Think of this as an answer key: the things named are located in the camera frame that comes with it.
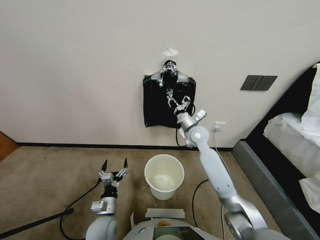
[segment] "black cable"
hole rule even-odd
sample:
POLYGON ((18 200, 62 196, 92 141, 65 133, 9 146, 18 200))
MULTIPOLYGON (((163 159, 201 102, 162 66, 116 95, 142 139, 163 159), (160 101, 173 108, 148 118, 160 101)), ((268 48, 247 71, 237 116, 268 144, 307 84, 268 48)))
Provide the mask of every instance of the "black cable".
MULTIPOLYGON (((93 189, 95 189, 99 183, 101 182, 101 179, 99 178, 96 185, 94 185, 94 187, 92 187, 89 191, 87 191, 85 194, 83 194, 81 197, 77 198, 73 203, 71 203, 66 209, 65 211, 67 211, 73 204, 75 204, 77 201, 79 201, 81 198, 83 198, 85 195, 87 195, 89 192, 91 192, 93 189)), ((62 227, 62 218, 63 216, 61 216, 60 218, 60 223, 59 223, 59 227, 60 227, 60 232, 61 234, 68 240, 85 240, 86 238, 71 238, 69 236, 67 236, 67 234, 64 232, 63 227, 62 227)))
POLYGON ((183 145, 183 146, 181 146, 180 144, 179 144, 179 142, 178 142, 178 129, 176 128, 176 143, 177 143, 177 145, 179 146, 179 147, 186 147, 187 145, 183 145))
MULTIPOLYGON (((194 113, 196 112, 196 106, 193 104, 193 102, 189 101, 192 104, 192 109, 193 109, 193 113, 191 114, 191 116, 194 115, 194 113)), ((176 143, 179 147, 186 147, 187 145, 183 145, 181 146, 178 142, 178 129, 176 128, 176 143)))
POLYGON ((194 196, 196 195, 197 189, 201 186, 202 183, 207 182, 209 179, 202 181, 201 183, 198 184, 198 186, 196 187, 196 190, 194 190, 193 193, 193 197, 192 197, 192 215, 193 215, 193 221, 194 221, 194 225, 198 228, 197 222, 196 222, 196 218, 194 217, 194 210, 193 210, 193 202, 194 202, 194 196))
POLYGON ((191 114, 191 116, 193 116, 194 113, 196 112, 196 106, 191 101, 189 101, 189 103, 191 103, 191 105, 192 105, 193 113, 191 114))

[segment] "electrical socket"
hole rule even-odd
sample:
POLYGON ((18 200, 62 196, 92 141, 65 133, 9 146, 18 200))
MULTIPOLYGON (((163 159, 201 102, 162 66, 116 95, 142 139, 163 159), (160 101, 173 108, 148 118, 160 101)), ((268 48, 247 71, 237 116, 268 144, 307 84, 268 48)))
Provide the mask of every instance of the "electrical socket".
POLYGON ((226 125, 225 122, 215 122, 211 131, 213 132, 221 132, 223 127, 226 125))
POLYGON ((241 87, 241 90, 250 90, 257 78, 258 75, 248 75, 241 87))

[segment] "floor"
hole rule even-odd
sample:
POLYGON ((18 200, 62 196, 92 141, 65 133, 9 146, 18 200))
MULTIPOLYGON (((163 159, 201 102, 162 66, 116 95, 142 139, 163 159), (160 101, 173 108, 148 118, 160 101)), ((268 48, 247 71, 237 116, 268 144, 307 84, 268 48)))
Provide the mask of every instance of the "floor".
MULTIPOLYGON (((221 152, 221 155, 239 194, 258 208, 269 228, 280 231, 232 154, 221 152)), ((197 151, 19 147, 0 162, 0 232, 63 211, 95 185, 97 172, 105 159, 108 159, 108 171, 119 171, 126 157, 129 173, 118 188, 117 239, 122 239, 130 231, 131 213, 134 211, 135 222, 139 222, 145 220, 147 208, 183 208, 185 221, 194 225, 191 211, 193 191, 207 178, 197 151), (157 154, 176 157, 185 170, 183 184, 167 201, 152 197, 144 178, 145 164, 157 154)), ((102 193, 102 186, 98 186, 74 205, 73 214, 64 217, 64 229, 70 237, 85 236, 86 229, 96 218, 90 211, 91 203, 99 201, 102 193)), ((220 207, 209 182, 204 183, 195 196, 196 220, 202 230, 222 238, 220 207)), ((233 239, 229 230, 226 234, 226 239, 233 239)), ((59 231, 59 220, 56 219, 7 239, 64 238, 59 231)))

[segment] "plastic bucket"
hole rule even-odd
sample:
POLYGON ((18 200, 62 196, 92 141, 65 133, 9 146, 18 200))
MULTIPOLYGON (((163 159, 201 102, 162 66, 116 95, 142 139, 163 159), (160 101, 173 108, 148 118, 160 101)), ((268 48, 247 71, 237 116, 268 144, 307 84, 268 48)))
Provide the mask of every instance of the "plastic bucket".
POLYGON ((184 169, 175 157, 160 154, 147 162, 144 176, 152 195, 159 200, 167 200, 181 186, 184 179, 184 169))

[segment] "black baseboard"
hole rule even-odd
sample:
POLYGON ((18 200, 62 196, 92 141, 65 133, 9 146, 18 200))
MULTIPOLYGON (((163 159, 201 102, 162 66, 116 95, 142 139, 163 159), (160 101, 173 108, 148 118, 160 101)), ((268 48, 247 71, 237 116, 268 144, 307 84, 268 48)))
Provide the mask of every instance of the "black baseboard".
MULTIPOLYGON (((21 143, 19 146, 29 147, 77 147, 77 148, 126 148, 126 149, 155 149, 155 150, 188 150, 198 151, 198 148, 178 146, 146 146, 146 145, 111 145, 111 144, 74 144, 74 143, 21 143)), ((218 148, 218 151, 231 152, 232 148, 218 148)))

